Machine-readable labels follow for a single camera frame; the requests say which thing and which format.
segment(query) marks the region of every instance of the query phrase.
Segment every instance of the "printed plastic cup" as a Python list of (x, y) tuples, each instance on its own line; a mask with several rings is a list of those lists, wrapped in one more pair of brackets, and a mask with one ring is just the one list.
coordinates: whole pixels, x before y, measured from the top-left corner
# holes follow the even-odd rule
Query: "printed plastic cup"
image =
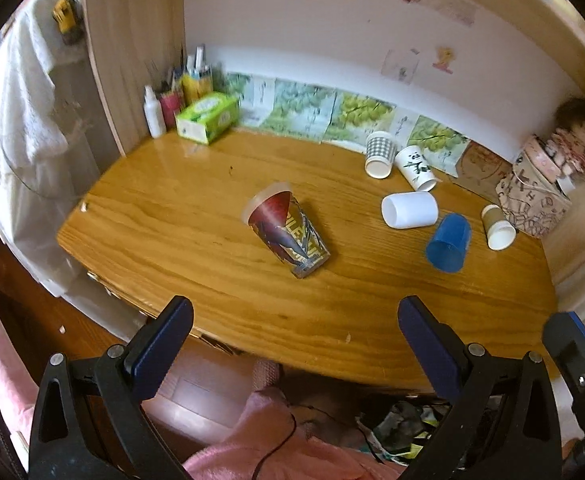
[(257, 193), (242, 219), (297, 278), (306, 277), (330, 257), (289, 184), (276, 182)]
[(471, 225), (463, 216), (446, 215), (426, 246), (426, 258), (444, 272), (461, 270), (472, 233)]
[(395, 193), (381, 201), (383, 221), (395, 229), (433, 225), (438, 215), (437, 200), (426, 191)]
[(493, 251), (506, 249), (515, 241), (517, 230), (506, 220), (506, 215), (498, 205), (487, 205), (481, 212), (481, 221), (489, 247)]
[(393, 170), (396, 153), (394, 136), (388, 132), (371, 133), (366, 138), (366, 173), (373, 178), (386, 178)]
[(407, 146), (397, 153), (395, 165), (415, 191), (430, 191), (437, 184), (419, 146)]

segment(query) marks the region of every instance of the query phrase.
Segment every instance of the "desk drawer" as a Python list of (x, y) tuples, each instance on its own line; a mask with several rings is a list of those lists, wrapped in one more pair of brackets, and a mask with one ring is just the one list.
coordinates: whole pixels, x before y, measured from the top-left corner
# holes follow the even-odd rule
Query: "desk drawer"
[[(125, 294), (125, 292), (122, 292), (121, 290), (116, 288), (112, 283), (109, 283), (108, 281), (104, 280), (103, 278), (101, 278), (100, 276), (98, 276), (97, 274), (95, 274), (94, 272), (92, 272), (90, 270), (87, 271), (87, 274), (91, 280), (95, 280), (97, 283), (100, 283), (101, 285), (103, 285), (103, 287), (106, 289), (106, 292), (110, 296), (114, 296), (119, 300), (125, 301), (130, 306), (133, 306), (137, 310), (139, 310), (142, 314), (145, 314), (149, 318), (152, 318), (152, 316), (149, 316), (146, 312), (141, 310), (141, 308), (139, 308), (139, 306), (137, 306), (137, 304), (135, 304), (135, 302), (132, 300), (132, 298), (127, 296), (127, 294)], [(214, 337), (211, 337), (207, 334), (204, 334), (197, 327), (192, 327), (192, 330), (190, 331), (189, 336), (196, 337), (200, 341), (212, 346), (213, 348), (217, 348), (218, 350), (221, 350), (222, 352), (224, 352), (228, 355), (241, 355), (243, 353), (239, 349), (236, 349), (230, 345), (226, 345), (226, 343), (222, 343), (221, 341), (218, 341)]]

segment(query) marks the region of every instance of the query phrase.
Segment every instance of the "tissue box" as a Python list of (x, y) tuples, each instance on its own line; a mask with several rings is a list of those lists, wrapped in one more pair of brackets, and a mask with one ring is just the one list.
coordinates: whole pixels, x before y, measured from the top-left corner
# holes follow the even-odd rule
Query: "tissue box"
[(212, 92), (176, 116), (180, 137), (210, 144), (239, 119), (239, 98)]

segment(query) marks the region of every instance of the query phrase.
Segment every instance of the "wooden desk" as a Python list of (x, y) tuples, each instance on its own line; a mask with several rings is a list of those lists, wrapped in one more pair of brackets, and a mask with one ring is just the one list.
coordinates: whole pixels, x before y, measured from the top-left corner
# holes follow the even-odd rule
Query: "wooden desk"
[[(240, 220), (278, 180), (292, 184), (332, 252), (303, 280)], [(233, 130), (208, 148), (167, 134), (115, 163), (58, 241), (153, 316), (182, 294), (202, 332), (338, 378), (429, 388), (397, 327), (397, 303), (409, 294), (464, 342), (518, 358), (543, 351), (556, 300), (541, 244), (520, 234), (507, 250), (489, 250), (479, 219), (487, 202), (441, 183), (440, 216), (465, 215), (473, 239), (460, 272), (439, 272), (425, 257), (434, 226), (399, 231), (381, 219), (381, 199), (408, 190), (399, 171), (371, 179), (361, 154), (328, 144)]]

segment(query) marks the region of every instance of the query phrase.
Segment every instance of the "white spray bottle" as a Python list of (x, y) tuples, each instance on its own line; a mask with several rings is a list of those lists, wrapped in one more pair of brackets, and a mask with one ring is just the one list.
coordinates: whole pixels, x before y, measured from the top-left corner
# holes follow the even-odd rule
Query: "white spray bottle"
[(166, 123), (161, 113), (161, 104), (150, 85), (146, 85), (146, 102), (143, 104), (143, 111), (146, 113), (146, 121), (150, 134), (157, 139), (166, 133)]

